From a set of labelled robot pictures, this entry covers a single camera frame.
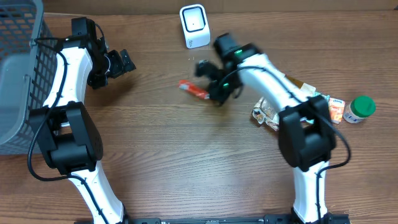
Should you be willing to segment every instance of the red object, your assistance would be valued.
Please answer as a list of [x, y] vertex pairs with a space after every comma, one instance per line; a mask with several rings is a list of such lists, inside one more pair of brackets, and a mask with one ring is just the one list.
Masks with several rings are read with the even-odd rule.
[[206, 90], [203, 90], [195, 84], [189, 82], [188, 80], [180, 80], [178, 83], [178, 87], [182, 90], [185, 90], [203, 100], [208, 100], [209, 99], [209, 93]]

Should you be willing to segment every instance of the gray plastic basket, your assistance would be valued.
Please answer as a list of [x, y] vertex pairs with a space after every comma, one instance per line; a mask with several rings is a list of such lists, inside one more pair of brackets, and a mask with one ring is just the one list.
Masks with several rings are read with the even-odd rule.
[[[48, 96], [55, 53], [31, 44], [51, 37], [40, 0], [0, 0], [0, 154], [25, 154], [33, 138], [29, 111]], [[54, 45], [53, 40], [43, 43]]]

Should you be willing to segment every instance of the wooden table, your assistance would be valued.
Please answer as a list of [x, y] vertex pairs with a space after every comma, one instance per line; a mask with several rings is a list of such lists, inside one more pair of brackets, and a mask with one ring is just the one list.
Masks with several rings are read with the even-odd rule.
[[[199, 60], [218, 61], [212, 47], [187, 50], [178, 15], [95, 16], [111, 49], [127, 49], [137, 70], [87, 89], [86, 107], [104, 144], [103, 165], [115, 194], [133, 217], [200, 218], [289, 213], [292, 169], [276, 134], [258, 127], [251, 110], [260, 96], [246, 88], [222, 108], [177, 88], [199, 85]], [[56, 37], [70, 35], [70, 17], [46, 17]], [[255, 43], [284, 73], [349, 102], [373, 97], [374, 115], [336, 125], [352, 161], [328, 172], [326, 203], [352, 223], [398, 219], [398, 13], [290, 12], [210, 14], [211, 35], [231, 32]], [[339, 142], [331, 163], [345, 159]], [[58, 175], [41, 155], [41, 175]], [[0, 157], [0, 223], [72, 223], [90, 218], [66, 180], [44, 183], [26, 156]]]

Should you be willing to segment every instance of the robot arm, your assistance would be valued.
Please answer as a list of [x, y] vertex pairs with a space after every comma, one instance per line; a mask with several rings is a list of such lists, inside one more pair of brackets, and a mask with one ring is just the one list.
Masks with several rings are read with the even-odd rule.
[[[86, 85], [94, 89], [105, 86], [108, 78], [117, 78], [136, 67], [126, 50], [121, 51], [122, 57], [115, 50], [108, 52], [104, 37], [97, 39], [95, 26], [94, 21], [85, 17], [72, 19], [72, 35], [55, 45], [55, 50], [67, 60], [66, 80], [62, 97], [40, 130], [37, 142], [47, 165], [66, 175], [80, 191], [94, 224], [128, 224], [124, 206], [113, 193], [102, 168], [101, 136], [83, 103]], [[43, 108], [30, 112], [30, 125], [35, 133], [60, 89], [65, 64], [60, 54], [57, 61], [52, 89]], [[72, 132], [57, 134], [64, 126], [70, 126]]]
[[[241, 47], [229, 34], [224, 34], [215, 40], [214, 46], [224, 68], [219, 70], [210, 62], [202, 61], [197, 65], [196, 76], [204, 75], [211, 80], [210, 99], [221, 105], [235, 89], [247, 85], [258, 91], [279, 113], [280, 151], [294, 168], [294, 213], [299, 223], [316, 222], [318, 209], [321, 217], [327, 213], [325, 172], [320, 179], [318, 206], [317, 174], [328, 166], [330, 151], [336, 146], [334, 132], [313, 114], [316, 111], [330, 121], [326, 100], [321, 96], [307, 98], [252, 44]], [[303, 128], [300, 120], [304, 117], [314, 119], [314, 124]]]

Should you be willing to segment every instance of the white box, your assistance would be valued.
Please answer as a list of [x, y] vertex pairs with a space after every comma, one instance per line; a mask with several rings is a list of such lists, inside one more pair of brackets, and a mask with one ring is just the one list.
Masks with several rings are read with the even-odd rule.
[[210, 29], [205, 8], [201, 4], [182, 7], [180, 10], [185, 44], [189, 49], [210, 43]]

